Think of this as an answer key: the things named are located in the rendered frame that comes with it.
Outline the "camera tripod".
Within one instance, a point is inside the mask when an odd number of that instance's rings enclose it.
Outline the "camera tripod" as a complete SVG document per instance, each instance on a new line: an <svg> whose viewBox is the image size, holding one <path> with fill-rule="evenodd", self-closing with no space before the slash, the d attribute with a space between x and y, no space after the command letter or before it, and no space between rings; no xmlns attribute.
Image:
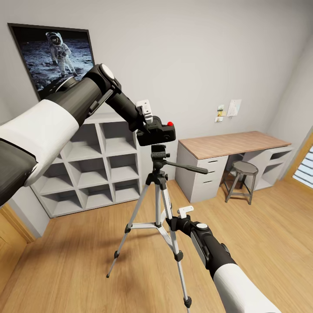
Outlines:
<svg viewBox="0 0 313 313"><path fill-rule="evenodd" d="M153 171L152 171L152 173L148 174L148 177L146 179L146 183L143 186L143 191L142 191L142 193L139 197L139 200L137 202L137 205L133 211L133 214L131 216L129 224L127 224L127 226L125 228L125 231L124 231L125 235L122 239L120 247L114 253L114 262L111 266L109 273L107 274L107 278L109 278L109 276L110 276L110 272L111 272L111 270L112 270L112 268L116 262L116 259L119 256L120 250L124 244L124 241L125 241L128 233L132 229L156 228L159 230L159 232L163 236L164 240L166 241L166 243L168 244L168 246L170 247L170 249L174 253L174 259L177 261L181 285L182 285L183 294L184 294L184 298L183 298L184 304L187 308L187 313L190 313L190 306L192 304L192 299L191 299L191 297L189 297L187 295L187 292L186 292L186 286L185 286L182 266L181 266L181 262L180 262L183 259L183 252L178 249L175 231L172 231L170 229L170 226L169 226L170 235L171 235L171 237L170 237L169 234L167 233L167 231L162 226L162 224L165 220L165 217L167 217L168 219L172 219L173 211L172 211L172 203L170 202L170 197L169 197L169 193L168 193L168 189L167 189L167 185L166 185L166 181L168 180L168 174L165 174L165 172L160 170L160 169L163 168L164 165L172 165L172 166L178 166L181 168L185 168L189 171L193 171L193 172L197 172L197 173L201 173L201 174L208 174L208 169L199 168L197 166L181 165L181 164L177 164L177 163L173 163L173 162L164 160L164 158L170 157L170 153L166 153L165 148L166 148L166 145L161 145L161 144L151 145L151 157L152 157L152 161L153 161ZM141 205L141 203L142 203L142 201L146 195L147 189L152 182L155 183L156 222L133 223L133 221L137 215L137 212L140 208L140 205ZM162 214L160 214L161 193L162 193L164 207L165 207Z"/></svg>

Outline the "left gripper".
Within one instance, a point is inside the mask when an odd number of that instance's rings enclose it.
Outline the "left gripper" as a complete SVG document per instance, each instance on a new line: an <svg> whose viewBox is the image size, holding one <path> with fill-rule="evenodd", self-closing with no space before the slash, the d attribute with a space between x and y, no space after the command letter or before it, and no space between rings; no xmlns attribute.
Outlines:
<svg viewBox="0 0 313 313"><path fill-rule="evenodd" d="M126 104L117 112L126 122L129 124L129 130L134 132L139 130L145 134L151 134L145 126L143 116L139 114L139 110L136 105L127 98Z"/></svg>

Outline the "digital camera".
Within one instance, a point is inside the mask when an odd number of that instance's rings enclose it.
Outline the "digital camera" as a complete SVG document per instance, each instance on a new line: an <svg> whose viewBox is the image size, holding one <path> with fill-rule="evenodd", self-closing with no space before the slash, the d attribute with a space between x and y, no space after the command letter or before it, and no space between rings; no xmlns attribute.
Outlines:
<svg viewBox="0 0 313 313"><path fill-rule="evenodd" d="M141 131L136 132L140 147L157 145L176 140L175 127L172 122L169 122L167 125L163 125L159 117L153 116L153 122L145 122L145 126L151 134L148 135Z"/></svg>

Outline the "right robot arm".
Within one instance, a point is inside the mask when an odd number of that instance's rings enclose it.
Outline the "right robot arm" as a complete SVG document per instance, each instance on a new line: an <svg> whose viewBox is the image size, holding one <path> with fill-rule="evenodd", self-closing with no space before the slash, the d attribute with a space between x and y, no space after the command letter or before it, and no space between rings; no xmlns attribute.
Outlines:
<svg viewBox="0 0 313 313"><path fill-rule="evenodd" d="M172 231L187 234L210 275L226 313L282 313L246 276L231 257L224 243L219 243L208 225L192 222L193 206L177 210L178 217L165 220Z"/></svg>

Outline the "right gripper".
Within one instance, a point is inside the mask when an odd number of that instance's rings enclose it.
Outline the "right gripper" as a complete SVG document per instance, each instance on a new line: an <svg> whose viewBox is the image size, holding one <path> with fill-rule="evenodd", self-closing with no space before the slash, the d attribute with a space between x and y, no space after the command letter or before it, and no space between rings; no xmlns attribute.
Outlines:
<svg viewBox="0 0 313 313"><path fill-rule="evenodd" d="M186 218L178 218L176 216L172 216L172 219L168 219L167 217L165 217L165 220L168 223L168 226L170 226L170 229L172 231L177 231L180 230L184 233L184 225L191 221L190 219L190 215L186 215ZM192 221L191 221L192 222Z"/></svg>

